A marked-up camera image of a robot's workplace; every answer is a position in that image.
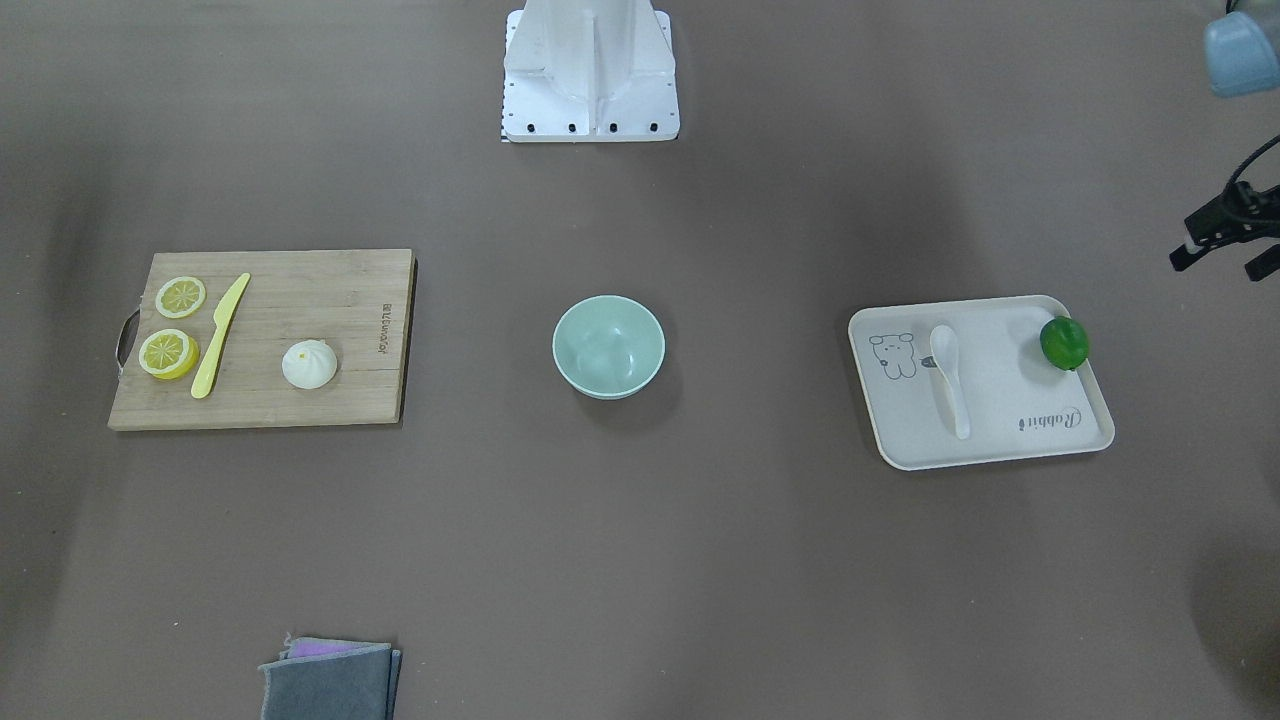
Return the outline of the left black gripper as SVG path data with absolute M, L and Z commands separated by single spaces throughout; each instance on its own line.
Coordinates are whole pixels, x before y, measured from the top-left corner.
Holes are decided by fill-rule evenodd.
M 1184 272 L 1213 250 L 1254 240 L 1279 238 L 1279 187 L 1256 191 L 1230 183 L 1184 220 L 1187 240 L 1170 252 L 1175 272 Z

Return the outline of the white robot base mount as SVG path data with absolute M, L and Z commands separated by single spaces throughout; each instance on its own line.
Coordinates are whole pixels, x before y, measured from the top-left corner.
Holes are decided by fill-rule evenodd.
M 659 142 L 680 127 L 671 18 L 652 3 L 527 1 L 507 15 L 506 142 Z

